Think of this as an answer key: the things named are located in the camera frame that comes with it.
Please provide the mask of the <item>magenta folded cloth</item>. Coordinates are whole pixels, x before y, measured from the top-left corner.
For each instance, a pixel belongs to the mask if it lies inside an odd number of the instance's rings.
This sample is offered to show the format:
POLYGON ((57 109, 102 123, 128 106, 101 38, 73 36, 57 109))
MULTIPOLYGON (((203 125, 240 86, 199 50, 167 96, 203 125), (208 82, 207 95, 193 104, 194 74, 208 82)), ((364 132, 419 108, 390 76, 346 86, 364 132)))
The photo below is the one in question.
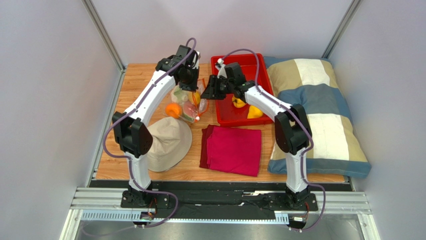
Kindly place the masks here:
POLYGON ((199 167, 257 177, 262 156, 262 131, 208 125, 202 129, 199 167))

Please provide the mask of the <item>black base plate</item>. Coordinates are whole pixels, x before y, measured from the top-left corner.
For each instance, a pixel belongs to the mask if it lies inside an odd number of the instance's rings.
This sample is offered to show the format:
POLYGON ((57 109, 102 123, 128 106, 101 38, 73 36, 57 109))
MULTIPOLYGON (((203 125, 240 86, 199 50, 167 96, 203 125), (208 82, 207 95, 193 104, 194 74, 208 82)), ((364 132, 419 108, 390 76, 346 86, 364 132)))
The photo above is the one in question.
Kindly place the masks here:
POLYGON ((286 193, 249 194, 225 190, 176 190, 173 196, 125 190, 121 208, 139 209, 156 219, 273 220, 276 211, 301 213, 318 211, 316 197, 310 194, 299 204, 292 204, 286 193))

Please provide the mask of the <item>aluminium frame rail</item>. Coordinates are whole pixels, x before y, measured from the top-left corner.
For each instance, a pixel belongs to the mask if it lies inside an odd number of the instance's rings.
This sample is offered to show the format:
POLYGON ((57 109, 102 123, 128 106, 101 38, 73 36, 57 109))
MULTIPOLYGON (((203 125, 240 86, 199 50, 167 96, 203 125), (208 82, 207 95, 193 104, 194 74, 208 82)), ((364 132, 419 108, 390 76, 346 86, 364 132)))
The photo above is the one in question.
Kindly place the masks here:
POLYGON ((371 207, 363 192, 313 191, 299 209, 286 207, 280 200, 283 191, 219 191, 205 193, 209 197, 223 197, 213 203, 195 201, 188 194, 175 199, 159 196, 156 202, 143 206, 123 207, 127 200, 123 188, 81 188, 71 202, 71 210, 80 211, 80 217, 89 221, 123 221, 158 223, 171 216, 170 223, 219 224, 282 224, 296 218, 315 221, 316 216, 370 215, 371 207))

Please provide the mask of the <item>clear zip top bag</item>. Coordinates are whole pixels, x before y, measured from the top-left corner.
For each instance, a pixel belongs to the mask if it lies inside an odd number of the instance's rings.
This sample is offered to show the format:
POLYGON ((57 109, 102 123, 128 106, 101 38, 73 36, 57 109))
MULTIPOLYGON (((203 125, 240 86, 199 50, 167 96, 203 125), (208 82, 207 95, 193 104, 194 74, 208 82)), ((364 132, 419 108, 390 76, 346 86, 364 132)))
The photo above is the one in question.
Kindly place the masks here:
POLYGON ((168 102, 164 108, 165 115, 189 123, 198 122, 209 108, 209 101, 201 98, 201 93, 206 86, 204 78, 198 79, 198 89, 195 92, 182 90, 178 85, 175 86, 166 98, 168 102))

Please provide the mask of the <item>red plastic tray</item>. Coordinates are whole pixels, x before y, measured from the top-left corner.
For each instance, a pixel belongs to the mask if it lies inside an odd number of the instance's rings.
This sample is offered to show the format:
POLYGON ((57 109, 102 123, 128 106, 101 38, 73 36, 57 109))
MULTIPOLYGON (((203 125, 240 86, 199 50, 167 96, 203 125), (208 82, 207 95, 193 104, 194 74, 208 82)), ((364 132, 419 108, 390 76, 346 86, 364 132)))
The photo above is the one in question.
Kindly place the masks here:
MULTIPOLYGON (((263 55, 260 53, 257 53, 256 55, 259 60, 259 65, 252 53, 229 55, 223 60, 223 63, 226 65, 230 63, 239 63, 242 68, 242 72, 248 81, 255 79, 257 66, 259 66, 258 84, 266 92, 272 95, 273 88, 267 73, 263 55)), ((222 127, 268 125, 273 123, 266 114, 258 118, 247 118, 249 108, 250 106, 248 104, 239 104, 239 107, 236 107, 234 103, 234 95, 227 95, 225 99, 215 101, 217 122, 222 127)))

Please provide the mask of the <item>beige bucket hat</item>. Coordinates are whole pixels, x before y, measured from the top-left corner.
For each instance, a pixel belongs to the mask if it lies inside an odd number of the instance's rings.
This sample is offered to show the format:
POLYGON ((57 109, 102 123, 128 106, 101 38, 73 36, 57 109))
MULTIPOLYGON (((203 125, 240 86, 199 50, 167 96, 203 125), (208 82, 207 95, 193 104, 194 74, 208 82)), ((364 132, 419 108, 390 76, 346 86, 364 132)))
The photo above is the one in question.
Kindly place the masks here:
POLYGON ((147 153, 148 169, 165 172, 176 166, 189 152, 193 136, 188 124, 165 117, 148 127, 153 143, 147 153))

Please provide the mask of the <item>plaid pillow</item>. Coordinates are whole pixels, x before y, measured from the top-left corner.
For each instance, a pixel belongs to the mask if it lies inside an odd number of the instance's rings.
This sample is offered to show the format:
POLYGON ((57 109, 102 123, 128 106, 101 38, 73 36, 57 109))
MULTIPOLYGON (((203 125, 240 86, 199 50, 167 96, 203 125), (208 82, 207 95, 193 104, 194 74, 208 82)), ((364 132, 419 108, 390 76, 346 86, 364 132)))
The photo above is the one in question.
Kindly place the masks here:
POLYGON ((306 111, 314 143, 306 156, 306 171, 365 179, 372 165, 354 134, 332 64, 326 59, 263 59, 274 96, 306 111))

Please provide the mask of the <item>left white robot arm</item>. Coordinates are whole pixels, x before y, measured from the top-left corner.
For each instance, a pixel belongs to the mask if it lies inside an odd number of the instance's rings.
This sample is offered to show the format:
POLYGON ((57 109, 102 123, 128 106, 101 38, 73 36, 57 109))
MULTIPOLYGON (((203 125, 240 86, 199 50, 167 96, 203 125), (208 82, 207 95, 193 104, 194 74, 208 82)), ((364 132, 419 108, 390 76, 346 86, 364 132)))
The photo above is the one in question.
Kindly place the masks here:
POLYGON ((122 203, 135 207, 153 206, 155 199, 166 197, 149 189, 152 181, 148 169, 148 152, 154 138, 148 124, 162 100, 175 86, 194 92, 198 89, 200 54, 194 48, 180 45, 176 54, 160 60, 145 89, 124 111, 112 116, 114 140, 127 160, 130 180, 122 203))

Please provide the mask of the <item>fake watermelon slice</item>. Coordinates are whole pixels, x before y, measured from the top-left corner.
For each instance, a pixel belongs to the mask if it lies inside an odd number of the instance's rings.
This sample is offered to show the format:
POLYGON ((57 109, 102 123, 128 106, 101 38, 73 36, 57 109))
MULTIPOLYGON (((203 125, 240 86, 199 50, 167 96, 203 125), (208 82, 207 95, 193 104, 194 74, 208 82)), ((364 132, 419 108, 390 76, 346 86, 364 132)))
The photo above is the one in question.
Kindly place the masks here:
POLYGON ((186 101, 183 103, 182 108, 183 114, 181 118, 184 121, 195 123, 200 120, 198 107, 196 105, 193 105, 190 101, 186 101))

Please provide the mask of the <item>yellow fake pear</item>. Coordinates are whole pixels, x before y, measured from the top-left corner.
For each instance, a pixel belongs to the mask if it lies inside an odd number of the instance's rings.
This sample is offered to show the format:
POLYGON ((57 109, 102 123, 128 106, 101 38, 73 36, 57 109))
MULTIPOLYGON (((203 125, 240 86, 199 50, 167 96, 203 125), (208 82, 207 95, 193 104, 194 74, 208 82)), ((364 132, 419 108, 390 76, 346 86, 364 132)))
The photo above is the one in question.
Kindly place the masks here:
POLYGON ((257 107, 255 107, 254 105, 250 105, 248 108, 248 113, 247 113, 247 119, 257 119, 257 118, 261 118, 264 115, 264 113, 257 107))

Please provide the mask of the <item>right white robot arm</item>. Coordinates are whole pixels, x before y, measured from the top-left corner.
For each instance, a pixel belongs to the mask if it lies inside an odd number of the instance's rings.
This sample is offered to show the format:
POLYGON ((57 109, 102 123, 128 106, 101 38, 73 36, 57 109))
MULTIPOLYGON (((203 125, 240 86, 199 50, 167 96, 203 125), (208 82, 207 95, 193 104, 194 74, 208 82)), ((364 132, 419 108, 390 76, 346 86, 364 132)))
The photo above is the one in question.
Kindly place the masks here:
POLYGON ((310 194, 305 165, 307 148, 312 142, 305 109, 300 104, 291 105, 277 99, 265 91, 256 79, 247 80, 237 62, 219 62, 215 68, 218 73, 209 77, 201 98, 223 100, 233 94, 273 120, 275 142, 286 155, 287 190, 283 202, 290 209, 304 207, 310 194))

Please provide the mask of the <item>dark yellow fake fruit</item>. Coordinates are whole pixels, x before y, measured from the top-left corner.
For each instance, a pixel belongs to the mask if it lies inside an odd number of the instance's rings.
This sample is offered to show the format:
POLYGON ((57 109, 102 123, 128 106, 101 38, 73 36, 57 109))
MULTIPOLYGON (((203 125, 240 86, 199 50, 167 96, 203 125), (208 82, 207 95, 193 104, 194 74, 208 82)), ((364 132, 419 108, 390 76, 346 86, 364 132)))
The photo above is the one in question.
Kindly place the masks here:
POLYGON ((200 94, 196 92, 188 92, 188 100, 194 105, 198 106, 201 102, 200 94))

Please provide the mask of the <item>white fake cauliflower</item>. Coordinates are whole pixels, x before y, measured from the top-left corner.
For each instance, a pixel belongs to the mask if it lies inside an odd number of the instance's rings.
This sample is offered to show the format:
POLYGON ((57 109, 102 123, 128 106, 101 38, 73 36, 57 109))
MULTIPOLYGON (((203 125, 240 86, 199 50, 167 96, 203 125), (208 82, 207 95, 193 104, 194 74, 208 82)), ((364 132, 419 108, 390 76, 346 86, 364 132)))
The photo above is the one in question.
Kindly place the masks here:
POLYGON ((177 85, 170 92, 170 99, 173 103, 185 103, 189 100, 188 92, 180 89, 180 87, 177 85))

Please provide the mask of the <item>orange fake fruit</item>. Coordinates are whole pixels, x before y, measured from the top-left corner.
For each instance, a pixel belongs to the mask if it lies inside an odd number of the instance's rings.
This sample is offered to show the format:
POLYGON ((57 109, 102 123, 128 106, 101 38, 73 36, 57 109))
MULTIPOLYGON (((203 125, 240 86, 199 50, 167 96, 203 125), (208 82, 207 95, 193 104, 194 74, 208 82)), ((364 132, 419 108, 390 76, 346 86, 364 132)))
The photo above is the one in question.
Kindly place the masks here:
POLYGON ((165 107, 165 114, 169 117, 173 117, 175 119, 179 119, 183 115, 183 107, 175 102, 169 103, 165 107))

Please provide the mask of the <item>yellow fake pepper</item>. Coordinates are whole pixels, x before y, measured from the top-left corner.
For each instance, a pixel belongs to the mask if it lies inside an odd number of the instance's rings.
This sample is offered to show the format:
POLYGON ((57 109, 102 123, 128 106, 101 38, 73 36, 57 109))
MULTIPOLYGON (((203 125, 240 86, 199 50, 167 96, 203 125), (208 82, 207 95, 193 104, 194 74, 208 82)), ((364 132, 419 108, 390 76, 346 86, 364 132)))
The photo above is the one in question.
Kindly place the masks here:
POLYGON ((235 96, 232 97, 231 102, 232 102, 233 106, 237 109, 241 109, 247 104, 247 103, 245 103, 244 101, 242 101, 241 99, 239 99, 235 96))

